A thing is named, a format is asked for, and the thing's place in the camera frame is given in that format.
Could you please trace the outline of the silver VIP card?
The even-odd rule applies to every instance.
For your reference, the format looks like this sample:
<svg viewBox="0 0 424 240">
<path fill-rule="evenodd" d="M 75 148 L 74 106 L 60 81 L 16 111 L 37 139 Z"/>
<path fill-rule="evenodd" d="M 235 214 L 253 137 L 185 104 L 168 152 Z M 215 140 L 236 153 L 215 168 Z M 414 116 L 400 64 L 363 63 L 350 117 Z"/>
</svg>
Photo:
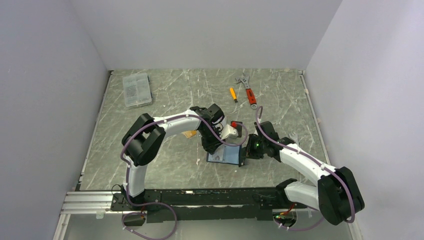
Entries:
<svg viewBox="0 0 424 240">
<path fill-rule="evenodd" d="M 208 156 L 208 160 L 214 163 L 222 163 L 224 161 L 225 149 L 217 149 L 213 154 Z"/>
</svg>

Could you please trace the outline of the blue leather card holder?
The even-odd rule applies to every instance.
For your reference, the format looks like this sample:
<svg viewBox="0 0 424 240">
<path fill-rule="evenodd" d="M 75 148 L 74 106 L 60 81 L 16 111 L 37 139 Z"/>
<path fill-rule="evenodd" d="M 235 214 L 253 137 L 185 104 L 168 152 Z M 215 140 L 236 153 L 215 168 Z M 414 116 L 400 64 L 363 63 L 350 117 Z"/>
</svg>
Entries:
<svg viewBox="0 0 424 240">
<path fill-rule="evenodd" d="M 228 164 L 241 167 L 245 165 L 241 150 L 241 146 L 221 145 L 213 154 L 207 153 L 206 161 L 209 163 Z"/>
</svg>

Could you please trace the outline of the black VIP card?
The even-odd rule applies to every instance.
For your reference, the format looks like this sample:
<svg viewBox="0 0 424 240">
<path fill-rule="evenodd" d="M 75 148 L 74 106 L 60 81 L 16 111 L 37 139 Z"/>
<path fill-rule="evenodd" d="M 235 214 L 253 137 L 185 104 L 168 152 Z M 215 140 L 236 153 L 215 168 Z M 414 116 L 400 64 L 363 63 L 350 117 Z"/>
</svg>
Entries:
<svg viewBox="0 0 424 240">
<path fill-rule="evenodd" d="M 241 147 L 239 150 L 239 160 L 238 160 L 238 166 L 239 167 L 243 167 L 245 166 L 246 163 L 246 148 L 245 147 Z"/>
</svg>

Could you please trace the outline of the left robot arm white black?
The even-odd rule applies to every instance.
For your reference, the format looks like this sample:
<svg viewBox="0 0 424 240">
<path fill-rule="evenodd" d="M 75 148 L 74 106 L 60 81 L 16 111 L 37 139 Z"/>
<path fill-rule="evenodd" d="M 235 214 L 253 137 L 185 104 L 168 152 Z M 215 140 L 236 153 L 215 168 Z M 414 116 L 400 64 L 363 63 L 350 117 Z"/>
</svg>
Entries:
<svg viewBox="0 0 424 240">
<path fill-rule="evenodd" d="M 137 210 L 145 202 L 147 166 L 157 156 L 164 140 L 187 131 L 197 131 L 201 135 L 202 147 L 209 154 L 236 132 L 215 103 L 208 108 L 193 106 L 166 117 L 140 115 L 121 140 L 120 157 L 127 163 L 128 170 L 121 191 L 129 209 Z"/>
</svg>

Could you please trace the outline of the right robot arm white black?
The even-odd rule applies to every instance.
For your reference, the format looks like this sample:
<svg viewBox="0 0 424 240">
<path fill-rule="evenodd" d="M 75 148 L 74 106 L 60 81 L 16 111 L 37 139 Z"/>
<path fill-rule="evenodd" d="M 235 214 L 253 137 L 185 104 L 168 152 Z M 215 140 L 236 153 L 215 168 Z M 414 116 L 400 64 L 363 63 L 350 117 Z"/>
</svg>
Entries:
<svg viewBox="0 0 424 240">
<path fill-rule="evenodd" d="M 290 178 L 276 186 L 275 200 L 282 207 L 299 203 L 320 211 L 332 225 L 352 222 L 365 202 L 353 172 L 347 167 L 334 167 L 305 152 L 289 137 L 280 138 L 269 121 L 255 123 L 256 133 L 250 134 L 246 157 L 262 159 L 268 156 L 288 165 L 312 184 Z"/>
</svg>

